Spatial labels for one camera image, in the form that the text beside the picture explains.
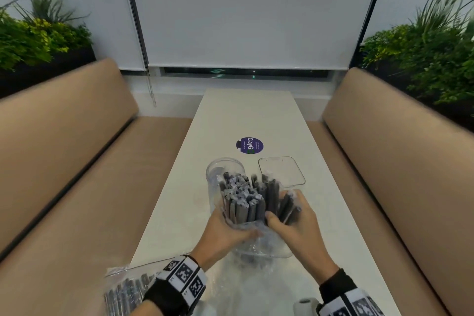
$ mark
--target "person's left hand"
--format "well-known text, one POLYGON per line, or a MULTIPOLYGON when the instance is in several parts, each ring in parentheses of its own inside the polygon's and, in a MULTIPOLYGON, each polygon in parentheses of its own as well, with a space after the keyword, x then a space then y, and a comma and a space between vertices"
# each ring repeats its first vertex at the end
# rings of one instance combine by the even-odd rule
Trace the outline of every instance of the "person's left hand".
POLYGON ((209 218, 196 247, 190 255, 206 272, 239 243, 260 235, 257 229, 234 230, 226 224, 222 211, 216 208, 209 218))

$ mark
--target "tabletop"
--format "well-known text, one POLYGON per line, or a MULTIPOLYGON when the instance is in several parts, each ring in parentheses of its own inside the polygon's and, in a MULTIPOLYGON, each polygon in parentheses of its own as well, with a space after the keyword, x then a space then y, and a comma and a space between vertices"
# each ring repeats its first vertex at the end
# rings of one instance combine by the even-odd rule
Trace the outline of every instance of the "tabletop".
MULTIPOLYGON (((281 156, 293 157, 304 175, 306 182, 298 188, 317 214, 332 258, 371 294, 386 315, 400 315, 297 104, 285 91, 206 90, 132 264, 186 253, 198 242, 210 215, 205 172, 211 161, 236 158, 247 175, 259 175, 259 159, 281 156), (258 139, 262 150, 241 152, 236 143, 242 138, 258 139)), ((286 271, 273 275, 288 280, 294 301, 320 297, 317 285, 294 256, 280 262, 286 271)), ((219 268, 222 264, 210 270, 213 283, 219 268)))

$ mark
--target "bench backrest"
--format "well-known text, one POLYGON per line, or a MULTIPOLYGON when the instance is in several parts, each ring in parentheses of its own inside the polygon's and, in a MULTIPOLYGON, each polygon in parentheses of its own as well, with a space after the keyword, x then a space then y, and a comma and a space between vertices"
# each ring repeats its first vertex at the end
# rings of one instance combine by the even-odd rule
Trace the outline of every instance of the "bench backrest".
POLYGON ((357 68, 323 119, 448 310, 471 314, 474 134, 357 68))
POLYGON ((0 100, 0 253, 137 112, 111 59, 0 100))

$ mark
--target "wristband with fiducial markers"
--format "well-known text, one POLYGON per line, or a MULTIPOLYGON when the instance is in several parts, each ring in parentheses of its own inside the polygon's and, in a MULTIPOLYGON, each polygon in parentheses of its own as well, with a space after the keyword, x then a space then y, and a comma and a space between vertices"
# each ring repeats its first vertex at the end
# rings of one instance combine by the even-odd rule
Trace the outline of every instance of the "wristband with fiducial markers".
POLYGON ((191 256, 178 256, 157 273, 143 301, 153 302, 163 316, 187 316, 193 313, 206 289, 207 277, 191 256))

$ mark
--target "person's right hand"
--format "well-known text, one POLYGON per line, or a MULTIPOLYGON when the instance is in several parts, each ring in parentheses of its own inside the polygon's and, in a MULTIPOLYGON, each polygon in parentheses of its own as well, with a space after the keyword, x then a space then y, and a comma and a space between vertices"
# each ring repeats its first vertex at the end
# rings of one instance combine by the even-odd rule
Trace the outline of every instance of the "person's right hand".
POLYGON ((285 225, 270 211, 265 213, 265 217, 268 226, 281 236, 299 262, 321 285, 339 270, 339 266, 334 263, 324 246, 316 214, 303 193, 300 190, 295 192, 301 206, 296 223, 285 225))

